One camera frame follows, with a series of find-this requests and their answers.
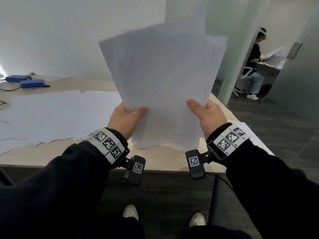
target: person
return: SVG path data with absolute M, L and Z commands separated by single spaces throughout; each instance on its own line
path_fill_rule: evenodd
M 205 140 L 216 139 L 231 123 L 221 108 L 188 100 Z M 146 107 L 115 108 L 107 129 L 122 144 L 134 132 Z M 244 141 L 221 164 L 239 201 L 264 239 L 309 238 L 317 234 L 319 185 L 294 173 L 281 159 Z M 0 238 L 145 238 L 133 205 L 123 216 L 91 216 L 112 165 L 89 141 L 73 144 L 44 169 L 16 185 L 0 187 Z M 251 238 L 247 233 L 206 225 L 192 218 L 182 238 Z
M 257 34 L 256 41 L 253 45 L 253 48 L 250 52 L 250 55 L 248 57 L 247 63 L 245 67 L 251 67 L 253 70 L 249 73 L 247 76 L 247 79 L 250 79 L 249 85 L 244 89 L 248 91 L 247 98 L 252 99 L 252 100 L 259 100 L 257 97 L 257 94 L 260 91 L 261 86 L 263 85 L 264 82 L 264 77 L 258 74 L 257 68 L 256 68 L 256 63 L 258 62 L 264 62 L 268 61 L 270 58 L 266 57 L 264 59 L 260 58 L 261 52 L 260 52 L 260 47 L 259 43 L 263 40 L 265 40 L 267 37 L 267 31 L 265 28 L 261 28 L 260 32 Z M 248 72 L 247 69 L 244 69 L 243 74 L 246 74 Z

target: wooden table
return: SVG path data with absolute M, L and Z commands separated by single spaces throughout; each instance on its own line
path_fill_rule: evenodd
M 9 102 L 10 97 L 38 94 L 45 92 L 57 92 L 79 89 L 81 92 L 88 90 L 101 91 L 117 91 L 113 81 L 90 80 L 69 78 L 57 82 L 47 82 L 51 85 L 50 88 L 37 89 L 18 89 L 16 91 L 6 92 L 0 90 L 0 100 Z M 14 89 L 18 87 L 17 83 L 1 83 L 3 89 Z M 210 95 L 210 100 L 219 104 L 227 117 L 227 120 L 238 121 L 238 119 L 227 109 L 213 94 Z M 3 105 L 0 110 L 6 109 L 8 105 Z M 51 143 L 41 143 L 39 145 L 27 145 L 16 148 L 5 154 L 0 155 L 0 166 L 18 166 L 18 167 L 45 167 L 52 159 L 61 155 L 61 153 L 71 144 L 72 139 L 55 140 Z M 128 141 L 130 154 L 139 155 L 146 159 L 145 170 L 160 170 L 160 171 L 188 171 L 187 160 L 185 153 L 176 148 L 168 146 L 157 146 L 147 149 L 139 149 L 133 146 L 131 140 Z M 207 151 L 207 146 L 204 138 L 200 139 L 198 150 L 200 153 Z M 224 168 L 217 163 L 205 164 L 207 172 L 225 173 Z

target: foot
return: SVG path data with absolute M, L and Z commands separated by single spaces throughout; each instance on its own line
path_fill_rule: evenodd
M 138 212 L 136 211 L 135 206 L 134 205 L 126 206 L 126 208 L 123 212 L 123 217 L 125 217 L 125 218 L 134 217 L 135 219 L 138 220 Z
M 252 99 L 252 100 L 259 100 L 259 98 L 256 96 L 256 94 L 248 94 L 247 96 L 246 96 L 248 99 Z
M 201 213 L 196 213 L 195 215 L 193 215 L 189 223 L 189 227 L 205 226 L 205 225 L 206 225 L 205 217 Z

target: black pants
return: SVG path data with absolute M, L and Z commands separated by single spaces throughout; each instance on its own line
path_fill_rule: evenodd
M 144 239 L 145 233 L 141 223 L 133 217 L 124 218 L 120 215 L 98 214 L 92 217 L 84 226 L 80 239 L 98 238 L 137 238 Z M 194 226 L 181 233 L 181 239 L 252 239 L 250 235 L 240 230 L 231 230 L 219 226 Z

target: jeans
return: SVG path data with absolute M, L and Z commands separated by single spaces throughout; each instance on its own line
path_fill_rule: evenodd
M 264 82 L 264 77 L 257 72 L 247 76 L 246 79 L 250 79 L 248 87 L 245 88 L 250 94 L 258 94 L 261 86 Z
M 124 218 L 122 215 L 108 213 L 98 214 L 87 221 L 79 239 L 134 238 L 145 239 L 142 224 L 133 217 Z M 187 228 L 180 235 L 181 239 L 252 239 L 250 235 L 240 230 L 232 230 L 219 226 L 194 226 Z

